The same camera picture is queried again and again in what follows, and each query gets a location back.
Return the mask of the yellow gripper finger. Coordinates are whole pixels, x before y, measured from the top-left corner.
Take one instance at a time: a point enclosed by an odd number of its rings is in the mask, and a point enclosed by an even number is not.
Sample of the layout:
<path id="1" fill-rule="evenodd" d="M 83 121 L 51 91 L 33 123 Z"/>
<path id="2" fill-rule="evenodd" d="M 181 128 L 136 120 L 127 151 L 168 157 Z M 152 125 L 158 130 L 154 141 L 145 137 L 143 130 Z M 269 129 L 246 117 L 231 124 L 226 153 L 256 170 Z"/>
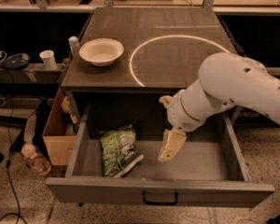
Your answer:
<path id="1" fill-rule="evenodd" d="M 159 102 L 168 109 L 170 107 L 170 103 L 172 101 L 173 97 L 170 95 L 164 95 L 159 99 Z"/>
<path id="2" fill-rule="evenodd" d="M 158 157 L 161 162 L 171 161 L 185 144 L 187 136 L 185 132 L 177 129 L 166 129 L 163 133 L 163 145 Z"/>

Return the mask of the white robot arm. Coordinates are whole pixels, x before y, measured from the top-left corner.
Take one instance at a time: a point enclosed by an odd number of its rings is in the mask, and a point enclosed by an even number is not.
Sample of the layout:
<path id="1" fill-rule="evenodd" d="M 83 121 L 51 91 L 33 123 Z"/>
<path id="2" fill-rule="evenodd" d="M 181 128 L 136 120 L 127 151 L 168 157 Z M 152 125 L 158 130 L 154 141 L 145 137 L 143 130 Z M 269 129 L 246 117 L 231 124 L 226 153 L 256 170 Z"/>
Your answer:
<path id="1" fill-rule="evenodd" d="M 186 142 L 186 134 L 206 120 L 236 105 L 252 109 L 280 125 L 280 79 L 263 64 L 233 53 L 219 52 L 206 58 L 198 79 L 160 102 L 172 125 L 163 135 L 159 161 L 170 161 Z"/>

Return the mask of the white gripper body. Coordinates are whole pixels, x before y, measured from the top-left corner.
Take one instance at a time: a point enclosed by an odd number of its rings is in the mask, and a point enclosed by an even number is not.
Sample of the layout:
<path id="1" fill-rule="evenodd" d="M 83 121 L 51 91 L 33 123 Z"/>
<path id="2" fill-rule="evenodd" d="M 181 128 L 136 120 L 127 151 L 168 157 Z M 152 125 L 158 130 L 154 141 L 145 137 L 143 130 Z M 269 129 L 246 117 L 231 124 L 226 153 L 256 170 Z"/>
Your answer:
<path id="1" fill-rule="evenodd" d="M 184 90 L 175 94 L 167 106 L 167 119 L 169 123 L 179 131 L 190 133 L 198 129 L 203 123 L 187 113 L 182 104 Z"/>

